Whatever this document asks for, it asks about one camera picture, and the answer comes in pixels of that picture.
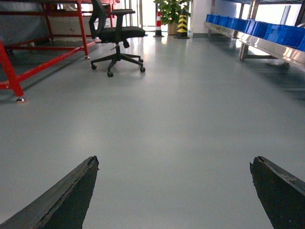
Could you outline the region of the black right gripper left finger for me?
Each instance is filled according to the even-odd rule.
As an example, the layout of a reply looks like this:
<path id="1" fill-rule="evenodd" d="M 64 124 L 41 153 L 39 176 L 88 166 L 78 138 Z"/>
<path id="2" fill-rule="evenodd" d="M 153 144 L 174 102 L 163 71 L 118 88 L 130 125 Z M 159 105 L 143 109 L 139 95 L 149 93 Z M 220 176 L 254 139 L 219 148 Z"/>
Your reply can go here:
<path id="1" fill-rule="evenodd" d="M 99 161 L 91 156 L 36 200 L 1 223 L 2 229 L 81 229 Z"/>

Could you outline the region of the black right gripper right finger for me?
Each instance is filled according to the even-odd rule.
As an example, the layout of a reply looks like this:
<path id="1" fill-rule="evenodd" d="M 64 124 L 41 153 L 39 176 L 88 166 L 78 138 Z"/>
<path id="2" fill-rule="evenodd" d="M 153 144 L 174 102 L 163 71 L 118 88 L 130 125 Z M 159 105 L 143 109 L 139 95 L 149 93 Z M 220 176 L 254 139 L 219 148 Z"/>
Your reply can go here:
<path id="1" fill-rule="evenodd" d="M 250 172 L 258 198 L 275 229 L 305 227 L 305 182 L 263 156 Z"/>

